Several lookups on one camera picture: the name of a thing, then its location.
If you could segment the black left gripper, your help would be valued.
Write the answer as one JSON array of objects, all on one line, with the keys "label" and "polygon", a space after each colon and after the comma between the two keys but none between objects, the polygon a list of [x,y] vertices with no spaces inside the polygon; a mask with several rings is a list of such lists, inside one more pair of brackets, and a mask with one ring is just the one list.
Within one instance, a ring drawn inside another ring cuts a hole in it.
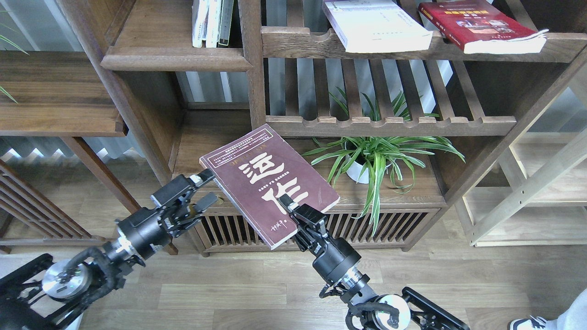
[{"label": "black left gripper", "polygon": [[126,251],[123,259],[136,255],[146,260],[195,226],[218,197],[210,192],[195,204],[191,204],[191,197],[214,178],[214,172],[205,169],[189,178],[176,177],[153,193],[155,208],[141,208],[117,224],[116,252]]}]

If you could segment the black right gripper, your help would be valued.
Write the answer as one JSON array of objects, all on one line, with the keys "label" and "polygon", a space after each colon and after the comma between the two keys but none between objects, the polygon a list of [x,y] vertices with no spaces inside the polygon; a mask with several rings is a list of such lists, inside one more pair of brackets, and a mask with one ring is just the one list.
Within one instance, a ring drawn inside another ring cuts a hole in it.
[{"label": "black right gripper", "polygon": [[310,205],[299,205],[287,194],[277,202],[283,215],[290,215],[298,224],[294,238],[300,251],[311,252],[315,260],[312,267],[329,286],[358,281],[361,277],[356,265],[361,256],[343,238],[333,238],[325,226],[327,215]]}]

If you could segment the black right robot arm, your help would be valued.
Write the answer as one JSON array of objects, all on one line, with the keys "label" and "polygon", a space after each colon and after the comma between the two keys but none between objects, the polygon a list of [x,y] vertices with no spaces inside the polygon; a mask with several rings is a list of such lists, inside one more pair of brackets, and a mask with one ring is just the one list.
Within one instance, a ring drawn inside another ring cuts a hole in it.
[{"label": "black right robot arm", "polygon": [[364,330],[404,330],[415,322],[422,330],[467,330],[468,325],[415,290],[404,287],[401,295],[376,294],[369,276],[358,270],[361,256],[343,238],[333,238],[325,227],[326,215],[310,205],[299,205],[288,195],[278,201],[298,224],[295,241],[311,252],[312,266],[325,281],[319,296],[338,296],[348,306],[344,318],[354,329],[358,318]]}]

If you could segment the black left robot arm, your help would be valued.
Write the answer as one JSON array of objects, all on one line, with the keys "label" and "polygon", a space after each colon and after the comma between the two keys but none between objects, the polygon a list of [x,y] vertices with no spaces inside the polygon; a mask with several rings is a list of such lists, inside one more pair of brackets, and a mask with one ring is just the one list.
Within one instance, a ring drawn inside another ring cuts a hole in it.
[{"label": "black left robot arm", "polygon": [[92,303],[124,286],[134,265],[145,261],[195,226],[217,201],[209,193],[191,198],[214,178],[207,169],[189,178],[179,175],[152,195],[153,209],[141,208],[117,222],[119,238],[88,247],[57,263],[44,253],[1,280],[3,330],[61,330]]}]

